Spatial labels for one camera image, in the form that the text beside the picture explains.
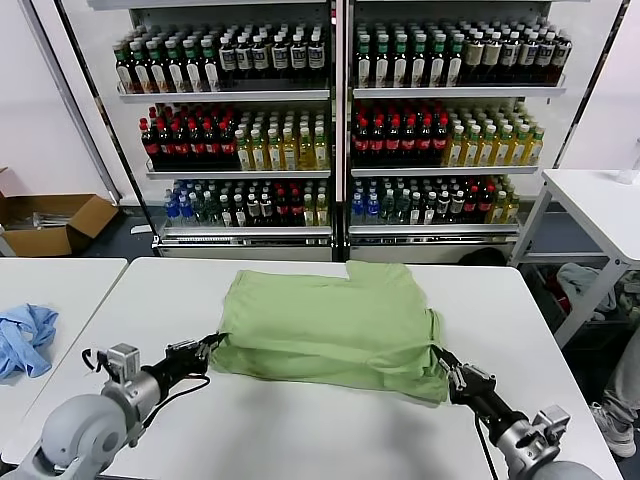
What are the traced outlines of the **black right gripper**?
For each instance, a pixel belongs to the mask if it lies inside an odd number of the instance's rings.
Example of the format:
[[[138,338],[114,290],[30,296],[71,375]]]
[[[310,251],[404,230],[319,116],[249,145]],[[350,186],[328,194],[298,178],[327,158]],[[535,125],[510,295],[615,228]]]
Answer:
[[[516,421],[514,411],[496,393],[494,377],[473,365],[460,365],[454,354],[439,346],[434,345],[433,352],[439,377],[449,382],[452,404],[469,407],[487,426],[510,426]]]

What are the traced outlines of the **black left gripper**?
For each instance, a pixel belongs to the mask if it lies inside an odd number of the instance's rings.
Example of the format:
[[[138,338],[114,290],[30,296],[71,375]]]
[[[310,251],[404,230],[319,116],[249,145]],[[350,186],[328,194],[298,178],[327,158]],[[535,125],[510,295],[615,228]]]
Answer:
[[[208,359],[226,338],[225,332],[216,332],[200,341],[182,341],[168,345],[165,358],[155,365],[144,365],[143,371],[151,375],[161,396],[190,375],[204,375],[208,370]]]

